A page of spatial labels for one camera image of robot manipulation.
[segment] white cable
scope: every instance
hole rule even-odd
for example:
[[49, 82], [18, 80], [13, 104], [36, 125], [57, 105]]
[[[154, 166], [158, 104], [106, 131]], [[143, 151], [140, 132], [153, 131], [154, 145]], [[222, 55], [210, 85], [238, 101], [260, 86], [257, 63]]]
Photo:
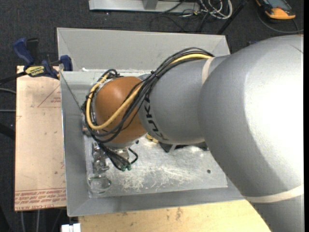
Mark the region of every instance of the white cable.
[[10, 90], [10, 89], [7, 89], [7, 88], [2, 88], [2, 87], [0, 87], [0, 91], [10, 92], [12, 94], [16, 94], [16, 92], [14, 90]]
[[23, 232], [26, 232], [26, 227], [25, 227], [25, 223], [24, 223], [24, 212], [22, 211], [20, 213], [21, 216], [21, 226], [23, 227]]
[[227, 0], [227, 4], [228, 4], [228, 9], [229, 9], [229, 14], [225, 15], [223, 13], [221, 13], [221, 10], [223, 8], [223, 3], [222, 1], [220, 1], [220, 8], [216, 9], [212, 3], [211, 0], [208, 0], [208, 4], [212, 7], [213, 11], [209, 11], [209, 9], [206, 7], [206, 5], [204, 4], [203, 0], [199, 0], [202, 7], [204, 8], [204, 10], [202, 10], [203, 12], [209, 13], [211, 16], [217, 18], [217, 19], [228, 19], [229, 17], [231, 17], [232, 13], [233, 13], [233, 6], [232, 6], [232, 2], [230, 0]]
[[228, 4], [228, 6], [229, 6], [229, 14], [228, 15], [224, 15], [224, 14], [222, 14], [220, 11], [218, 11], [216, 8], [214, 8], [211, 4], [211, 6], [213, 7], [213, 9], [219, 14], [219, 15], [221, 15], [222, 17], [220, 17], [220, 16], [217, 16], [217, 15], [213, 15], [212, 14], [212, 16], [214, 16], [214, 17], [216, 17], [216, 18], [218, 18], [218, 19], [228, 19], [228, 18], [230, 18], [231, 17], [231, 15], [232, 15], [232, 13], [233, 13], [233, 6], [232, 6], [232, 3], [231, 3], [231, 0], [227, 0], [227, 4]]
[[37, 216], [37, 228], [36, 228], [36, 232], [39, 232], [39, 225], [40, 225], [40, 210], [38, 210], [38, 216]]

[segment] black floor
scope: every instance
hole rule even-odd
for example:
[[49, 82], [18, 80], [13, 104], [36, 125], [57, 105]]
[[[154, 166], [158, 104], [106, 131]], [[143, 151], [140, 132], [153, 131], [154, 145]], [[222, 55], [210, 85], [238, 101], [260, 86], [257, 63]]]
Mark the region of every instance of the black floor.
[[[241, 0], [231, 0], [234, 8]], [[296, 12], [296, 22], [304, 26], [304, 0], [287, 0]], [[23, 65], [13, 52], [14, 41], [21, 37], [40, 40], [40, 58], [57, 58], [56, 28], [92, 28], [135, 31], [164, 31], [197, 33], [201, 18], [185, 20], [177, 16], [157, 17], [155, 13], [90, 12], [88, 0], [0, 0], [0, 79], [15, 73]], [[224, 21], [207, 22], [201, 34], [216, 34]], [[279, 30], [294, 31], [289, 21], [272, 25]], [[256, 4], [250, 0], [224, 32], [231, 53], [244, 48], [248, 42], [283, 35], [266, 28], [257, 18]], [[15, 81], [1, 87], [15, 90]], [[0, 109], [15, 109], [15, 96], [0, 92]], [[15, 114], [0, 112], [0, 127], [15, 129]], [[0, 133], [0, 207], [13, 231], [22, 231], [21, 214], [14, 212], [14, 140]], [[46, 210], [40, 213], [40, 230], [49, 232], [59, 216], [59, 224], [68, 223], [65, 211]], [[37, 212], [24, 214], [27, 231], [35, 231]]]

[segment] cardboard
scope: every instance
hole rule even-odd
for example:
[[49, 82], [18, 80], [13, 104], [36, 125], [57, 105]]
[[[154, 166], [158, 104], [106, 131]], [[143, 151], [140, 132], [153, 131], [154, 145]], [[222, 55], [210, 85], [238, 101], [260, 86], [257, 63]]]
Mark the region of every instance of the cardboard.
[[60, 82], [22, 76], [16, 84], [15, 211], [66, 206]]

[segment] orange sphere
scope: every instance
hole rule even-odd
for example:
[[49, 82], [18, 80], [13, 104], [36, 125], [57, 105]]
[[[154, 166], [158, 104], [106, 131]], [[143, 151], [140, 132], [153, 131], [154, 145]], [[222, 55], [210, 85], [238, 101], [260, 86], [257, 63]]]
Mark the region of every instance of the orange sphere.
[[[131, 89], [139, 82], [140, 79], [134, 76], [119, 77], [109, 81], [101, 88], [101, 90], [97, 93], [95, 100], [95, 111], [98, 125], [103, 124], [118, 110], [118, 108], [125, 101]], [[109, 126], [104, 128], [105, 131], [110, 131], [119, 124], [129, 105]], [[131, 115], [125, 121], [123, 128], [128, 126], [136, 112], [137, 107], [134, 108]], [[122, 130], [111, 142], [118, 144], [128, 143], [143, 136], [144, 134], [146, 134], [146, 130], [142, 126], [139, 116], [136, 114], [130, 125]]]

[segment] wire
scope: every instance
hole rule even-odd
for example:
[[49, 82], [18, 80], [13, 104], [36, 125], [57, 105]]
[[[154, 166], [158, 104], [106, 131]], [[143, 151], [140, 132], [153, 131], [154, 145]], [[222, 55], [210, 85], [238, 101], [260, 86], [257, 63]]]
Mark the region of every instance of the wire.
[[36, 228], [36, 232], [39, 232], [39, 224], [40, 224], [40, 210], [38, 210], [38, 216], [37, 216], [37, 228]]
[[181, 1], [180, 3], [176, 4], [174, 7], [172, 7], [172, 8], [170, 8], [170, 9], [168, 9], [168, 10], [165, 10], [165, 11], [159, 13], [159, 15], [160, 15], [160, 14], [165, 14], [165, 13], [168, 13], [168, 12], [173, 11], [174, 9], [178, 8], [179, 5], [183, 4], [185, 1], [187, 1], [187, 0]]
[[1, 113], [15, 113], [16, 110], [6, 110], [6, 109], [0, 109]]
[[302, 30], [299, 29], [298, 24], [296, 23], [295, 19], [292, 19], [292, 21], [293, 21], [293, 23], [294, 23], [294, 25], [296, 27], [296, 32], [298, 32], [298, 33], [302, 32], [303, 29]]
[[209, 13], [211, 16], [217, 18], [217, 19], [228, 19], [232, 13], [233, 13], [233, 6], [230, 0], [227, 0], [227, 5], [228, 5], [228, 10], [229, 10], [229, 14], [225, 15], [221, 12], [221, 10], [223, 9], [223, 1], [224, 0], [217, 0], [216, 4], [220, 4], [220, 8], [216, 9], [215, 8], [215, 4], [212, 4], [211, 0], [208, 0], [208, 5], [210, 6], [210, 9], [208, 9], [208, 7], [206, 6], [205, 2], [203, 0], [198, 0], [201, 7], [203, 7], [204, 9], [202, 11]]
[[257, 10], [256, 10], [256, 14], [257, 14], [257, 18], [260, 20], [260, 22], [262, 22], [266, 27], [268, 27], [269, 29], [271, 29], [271, 30], [273, 30], [273, 31], [275, 31], [275, 32], [278, 32], [278, 33], [286, 33], [286, 34], [293, 34], [293, 33], [299, 33], [299, 32], [303, 32], [303, 31], [304, 31], [304, 29], [300, 29], [300, 30], [296, 30], [296, 31], [281, 31], [281, 30], [277, 30], [277, 29], [275, 29], [275, 28], [273, 28], [273, 27], [267, 25], [266, 22], [264, 22], [264, 21], [262, 20], [262, 18], [261, 18], [260, 15], [259, 15], [258, 8], [257, 8]]
[[[211, 53], [203, 49], [195, 48], [195, 47], [184, 49], [168, 57], [156, 69], [156, 71], [151, 71], [148, 77], [146, 77], [143, 81], [140, 81], [139, 83], [137, 83], [130, 90], [129, 94], [125, 98], [122, 105], [102, 125], [97, 125], [96, 120], [95, 120], [95, 115], [93, 113], [93, 97], [94, 97], [94, 94], [97, 92], [98, 88], [100, 87], [100, 85], [103, 84], [106, 81], [106, 79], [108, 79], [108, 77], [111, 74], [110, 72], [114, 72], [115, 77], [119, 77], [119, 74], [116, 72], [116, 70], [113, 70], [113, 69], [106, 71], [97, 81], [97, 83], [90, 89], [90, 92], [86, 96], [85, 103], [82, 107], [82, 110], [85, 116], [85, 125], [88, 128], [89, 132], [91, 133], [92, 138], [98, 142], [100, 148], [106, 153], [108, 158], [111, 160], [113, 165], [118, 170], [123, 171], [126, 168], [129, 169], [131, 164], [137, 161], [138, 155], [132, 149], [128, 149], [128, 151], [130, 151], [132, 154], [135, 155], [135, 159], [132, 162], [130, 162], [128, 159], [125, 159], [124, 157], [117, 154], [112, 149], [109, 149], [104, 144], [112, 141], [115, 137], [117, 137], [117, 135], [121, 131], [123, 131], [129, 126], [129, 124], [132, 122], [133, 119], [131, 119], [129, 124], [126, 125], [126, 127], [123, 129], [124, 123], [131, 116], [131, 114], [134, 112], [134, 116], [133, 116], [134, 118], [137, 112], [139, 111], [139, 109], [141, 108], [142, 100], [144, 99], [145, 95], [151, 92], [153, 86], [166, 72], [168, 72], [169, 70], [171, 70], [172, 68], [174, 68], [175, 66], [181, 63], [192, 61], [192, 60], [197, 60], [197, 59], [206, 59], [206, 58], [211, 58], [211, 57], [213, 57]], [[108, 126], [123, 111], [124, 111], [124, 115], [121, 121], [111, 130], [102, 132], [102, 129]], [[111, 136], [108, 137], [107, 139], [104, 138], [104, 140], [102, 140], [102, 137], [106, 137], [108, 135], [111, 135]]]
[[3, 91], [3, 92], [9, 92], [9, 93], [12, 93], [12, 94], [16, 94], [16, 92], [15, 92], [15, 91], [10, 90], [10, 89], [7, 89], [7, 88], [2, 88], [2, 87], [0, 87], [0, 91]]
[[58, 216], [57, 216], [56, 219], [55, 219], [55, 222], [54, 222], [54, 225], [53, 225], [53, 227], [52, 227], [51, 232], [53, 232], [53, 231], [55, 230], [56, 225], [57, 225], [57, 223], [58, 223], [58, 220], [59, 220], [59, 218], [60, 218], [60, 215], [61, 215], [62, 211], [63, 211], [63, 209], [60, 209], [60, 211], [59, 211], [59, 213], [58, 213]]
[[26, 232], [25, 222], [24, 222], [24, 212], [20, 213], [21, 216], [21, 226], [23, 227], [23, 232]]
[[[187, 58], [208, 58], [208, 56], [203, 55], [203, 54], [191, 54], [189, 56], [179, 57], [178, 59], [173, 60], [172, 63], [176, 63], [178, 61], [181, 61], [181, 60], [187, 59]], [[122, 103], [122, 105], [118, 108], [118, 110], [106, 122], [104, 122], [103, 124], [101, 124], [99, 126], [96, 126], [91, 121], [90, 102], [91, 102], [91, 100], [93, 98], [93, 94], [96, 92], [96, 90], [99, 87], [99, 85], [102, 84], [106, 80], [107, 76], [108, 76], [108, 74], [104, 75], [103, 78], [91, 88], [90, 93], [88, 95], [88, 98], [86, 100], [85, 115], [86, 115], [89, 127], [91, 129], [93, 129], [93, 130], [101, 130], [101, 129], [106, 128], [107, 126], [109, 126], [116, 118], [118, 118], [119, 114], [134, 100], [134, 98], [136, 97], [138, 91], [141, 88], [141, 86], [136, 87], [134, 92]]]

